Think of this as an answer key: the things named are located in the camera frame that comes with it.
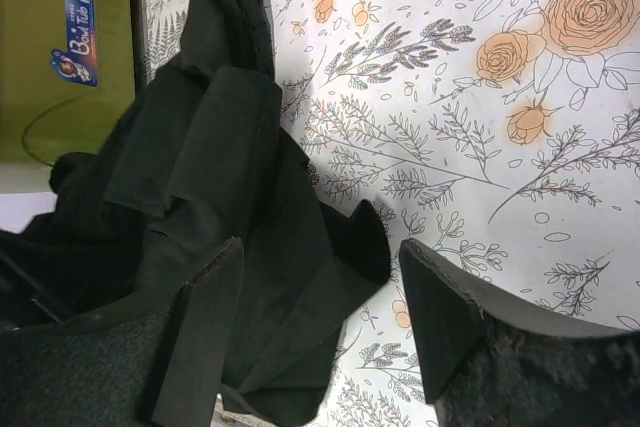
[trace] flower print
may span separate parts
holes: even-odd
[[[291,25],[293,25],[293,35],[295,35],[296,37],[302,37],[304,34],[306,34],[304,26],[307,25],[307,20],[308,19],[306,19],[304,22],[299,22],[297,20],[291,22]]]
[[[566,59],[615,47],[640,17],[640,0],[551,0],[541,35],[548,49]]]
[[[319,0],[316,4],[315,17],[319,24],[324,24],[329,20],[331,13],[336,10],[333,8],[333,1],[334,0]]]
[[[538,107],[525,107],[510,117],[507,135],[511,142],[527,145],[533,142],[540,132],[544,132],[544,123],[549,112]]]
[[[411,328],[411,317],[407,311],[407,304],[402,300],[396,300],[391,304],[391,308],[396,314],[396,324],[403,329]]]
[[[496,34],[478,49],[478,75],[493,82],[511,79],[520,75],[527,62],[536,59],[544,49],[544,39],[536,34],[524,31]]]
[[[378,22],[378,18],[373,14],[376,10],[380,10],[380,6],[371,5],[371,2],[367,3],[365,0],[358,0],[358,2],[351,9],[353,15],[353,21],[358,27],[363,27],[371,22]]]

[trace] cartoon character logo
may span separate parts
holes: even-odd
[[[63,52],[57,50],[52,52],[51,65],[60,77],[69,82],[95,85],[91,72],[82,64],[74,62],[72,58]]]

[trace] blue label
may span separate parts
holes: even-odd
[[[67,48],[51,51],[51,65],[62,79],[83,85],[98,85],[96,20],[94,0],[64,0]]]

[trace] green box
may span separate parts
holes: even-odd
[[[65,52],[65,0],[0,0],[0,193],[47,190],[47,165],[96,152],[134,98],[129,0],[93,0],[97,86],[52,67]]]

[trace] table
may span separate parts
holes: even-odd
[[[538,305],[640,329],[640,0],[266,0],[319,197],[375,202]],[[187,0],[147,0],[150,72]],[[316,426],[437,425],[399,278],[345,326]]]

